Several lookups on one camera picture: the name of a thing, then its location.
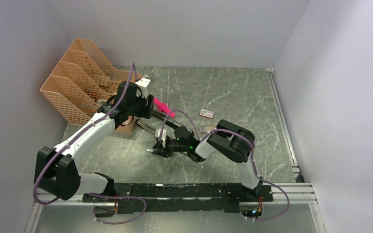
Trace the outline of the brown cardboard staple tray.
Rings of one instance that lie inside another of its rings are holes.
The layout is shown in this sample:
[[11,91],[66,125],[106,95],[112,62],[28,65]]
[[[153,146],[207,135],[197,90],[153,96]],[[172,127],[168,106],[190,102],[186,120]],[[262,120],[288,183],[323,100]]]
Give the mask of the brown cardboard staple tray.
[[201,134],[206,134],[214,130],[215,128],[216,126],[214,124],[202,125],[200,126],[200,132]]

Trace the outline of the red white staple box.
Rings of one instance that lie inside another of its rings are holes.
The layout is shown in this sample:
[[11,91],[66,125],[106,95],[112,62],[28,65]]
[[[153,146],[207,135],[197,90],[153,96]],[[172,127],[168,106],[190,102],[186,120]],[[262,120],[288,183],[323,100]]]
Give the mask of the red white staple box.
[[199,113],[199,116],[209,118],[209,119],[213,119],[214,112],[206,110],[206,109],[201,109],[200,113]]

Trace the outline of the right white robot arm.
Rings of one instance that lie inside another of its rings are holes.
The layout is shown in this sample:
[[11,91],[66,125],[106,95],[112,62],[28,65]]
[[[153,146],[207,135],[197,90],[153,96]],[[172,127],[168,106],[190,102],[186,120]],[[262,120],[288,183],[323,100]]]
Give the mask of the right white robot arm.
[[184,125],[174,127],[174,138],[166,135],[167,130],[155,129],[156,142],[152,154],[164,158],[174,153],[182,153],[196,163],[205,161],[210,155],[219,152],[237,164],[243,196],[254,201],[261,195],[262,179],[258,176],[254,156],[254,134],[232,122],[220,120],[202,140]]

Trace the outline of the beige black stapler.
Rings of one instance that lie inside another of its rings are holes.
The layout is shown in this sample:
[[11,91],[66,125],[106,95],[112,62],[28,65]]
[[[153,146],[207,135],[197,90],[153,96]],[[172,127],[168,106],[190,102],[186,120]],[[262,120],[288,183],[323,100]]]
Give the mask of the beige black stapler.
[[136,125],[139,126],[142,129],[144,129],[145,131],[151,133],[151,134],[155,134],[156,128],[154,128],[153,126],[145,123],[144,121],[142,121],[140,119],[136,120]]

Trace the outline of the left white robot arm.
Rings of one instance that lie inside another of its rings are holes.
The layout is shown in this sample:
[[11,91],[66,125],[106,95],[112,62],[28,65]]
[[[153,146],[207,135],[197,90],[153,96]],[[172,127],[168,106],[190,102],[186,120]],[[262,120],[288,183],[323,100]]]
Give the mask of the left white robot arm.
[[53,148],[43,147],[37,154],[33,197],[42,189],[56,200],[68,200],[76,194],[95,193],[104,202],[115,195],[114,180],[104,174],[79,173],[77,166],[93,146],[123,126],[129,118],[149,119],[153,113],[153,95],[148,93],[149,79],[122,82],[116,95],[97,109],[93,117],[73,136]]

